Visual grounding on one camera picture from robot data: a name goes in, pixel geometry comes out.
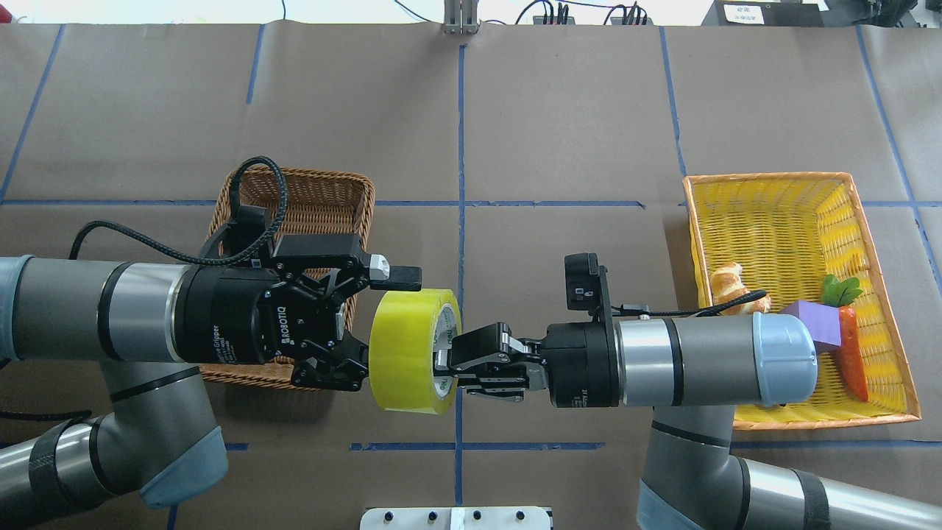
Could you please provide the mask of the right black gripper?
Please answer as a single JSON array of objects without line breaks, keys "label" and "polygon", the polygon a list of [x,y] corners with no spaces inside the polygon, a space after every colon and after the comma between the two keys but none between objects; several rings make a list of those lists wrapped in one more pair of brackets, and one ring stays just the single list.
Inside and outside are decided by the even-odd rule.
[{"label": "right black gripper", "polygon": [[530,390],[547,390],[555,407],[615,407],[619,396],[612,332],[602,322],[552,323],[544,339],[515,339],[507,323],[496,322],[458,335],[450,349],[450,369],[503,366],[536,356],[539,373],[528,383],[517,372],[456,373],[468,395],[520,403]]}]

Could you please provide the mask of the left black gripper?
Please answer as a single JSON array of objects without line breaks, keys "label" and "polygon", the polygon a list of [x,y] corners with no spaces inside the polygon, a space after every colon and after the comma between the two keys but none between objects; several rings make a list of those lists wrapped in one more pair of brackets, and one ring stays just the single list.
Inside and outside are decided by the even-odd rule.
[{"label": "left black gripper", "polygon": [[[316,280],[309,269],[326,269]],[[176,301],[176,353],[197,364],[292,358],[296,388],[361,390],[368,345],[344,335],[341,306],[364,289],[418,292],[422,269],[393,266],[358,236],[283,236],[276,269],[188,266]]]}]

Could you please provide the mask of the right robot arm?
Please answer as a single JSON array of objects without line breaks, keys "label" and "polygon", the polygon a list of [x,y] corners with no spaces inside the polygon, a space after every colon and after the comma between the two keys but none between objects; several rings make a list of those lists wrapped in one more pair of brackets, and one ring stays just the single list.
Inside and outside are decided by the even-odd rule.
[{"label": "right robot arm", "polygon": [[433,357],[471,395],[556,407],[651,407],[636,520],[642,529],[938,529],[940,509],[731,453],[734,409],[788,405],[815,388],[810,332],[779,314],[549,325],[515,339],[499,322]]}]

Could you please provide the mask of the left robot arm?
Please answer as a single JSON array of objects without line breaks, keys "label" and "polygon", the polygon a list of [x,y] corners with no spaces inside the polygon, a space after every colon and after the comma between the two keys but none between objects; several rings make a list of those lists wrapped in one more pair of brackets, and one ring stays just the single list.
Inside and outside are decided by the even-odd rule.
[{"label": "left robot arm", "polygon": [[2,259],[2,359],[98,363],[113,409],[80,412],[2,451],[2,527],[24,529],[137,492],[165,509],[212,489],[227,449],[203,364],[297,362],[302,385],[356,392],[367,346],[344,324],[364,289],[416,292],[417,267],[353,234],[289,235],[172,264]]}]

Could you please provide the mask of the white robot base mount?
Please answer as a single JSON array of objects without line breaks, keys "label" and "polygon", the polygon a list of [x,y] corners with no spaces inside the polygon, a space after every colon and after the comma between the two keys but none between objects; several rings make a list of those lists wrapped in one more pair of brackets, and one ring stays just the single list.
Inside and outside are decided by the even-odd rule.
[{"label": "white robot base mount", "polygon": [[376,507],[360,529],[553,529],[552,510],[541,506]]}]

